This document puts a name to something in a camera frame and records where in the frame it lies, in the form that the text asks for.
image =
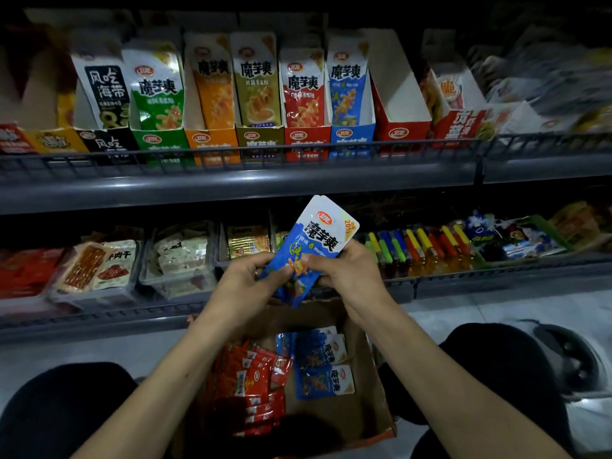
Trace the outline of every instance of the left hand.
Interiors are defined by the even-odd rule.
[[[255,280],[255,271],[264,268],[273,257],[273,253],[257,253],[233,259],[203,313],[224,318],[234,329],[257,315],[294,272],[286,265],[262,280]]]

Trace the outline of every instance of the person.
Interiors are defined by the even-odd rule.
[[[141,385],[108,363],[61,366],[28,382],[0,419],[0,457],[163,457],[219,350],[292,276],[285,266],[256,280],[256,270],[272,257],[259,253],[232,261],[201,315]],[[338,258],[303,255],[302,262],[326,274],[320,281],[335,288],[348,316],[386,358],[380,374],[392,411],[430,426],[413,458],[575,455],[550,367],[537,358],[537,344],[526,334],[511,327],[501,331],[503,325],[468,324],[438,346],[391,298],[365,246],[351,240]],[[515,347],[529,354],[513,355]],[[496,351],[502,356],[497,362]],[[523,364],[530,358],[531,368]],[[101,378],[109,371],[117,372],[112,384]]]

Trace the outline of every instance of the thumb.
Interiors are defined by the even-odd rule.
[[[324,272],[327,275],[333,275],[338,268],[338,260],[335,258],[326,258],[318,254],[302,254],[302,264],[312,270]]]
[[[267,277],[262,278],[257,282],[257,285],[264,290],[264,292],[271,296],[278,287],[284,285],[288,279],[293,275],[293,268],[289,264],[285,264],[282,269],[274,270]]]

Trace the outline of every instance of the yellow cap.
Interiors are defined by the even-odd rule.
[[[414,246],[414,249],[419,251],[420,250],[419,242],[417,241],[416,237],[414,236],[414,234],[412,233],[410,229],[406,229],[406,235],[408,235],[408,238],[412,242],[412,246]]]
[[[381,250],[381,247],[378,244],[378,240],[376,239],[376,235],[374,235],[372,232],[370,232],[368,234],[368,237],[370,238],[370,241],[372,242],[372,247],[374,248],[374,252],[375,253],[382,253],[383,251]]]
[[[419,236],[419,239],[426,250],[433,248],[431,241],[429,241],[429,238],[427,238],[427,234],[423,229],[417,229],[417,235]]]
[[[455,232],[457,232],[457,234],[459,235],[459,238],[461,239],[461,241],[463,241],[463,243],[465,243],[466,245],[469,245],[470,240],[468,240],[465,233],[463,233],[461,226],[459,224],[455,224],[454,228],[455,228]]]
[[[446,238],[448,238],[448,241],[451,245],[459,246],[459,243],[457,243],[457,240],[455,240],[455,237],[452,233],[450,233],[450,230],[448,230],[448,227],[446,225],[442,226],[442,231],[444,232],[444,235],[446,235]]]

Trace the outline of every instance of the forearm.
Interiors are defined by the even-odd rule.
[[[536,424],[442,351],[397,305],[387,303],[381,309],[367,319],[367,331],[452,458],[569,458]]]
[[[203,312],[72,459],[162,457],[230,330],[224,316]]]

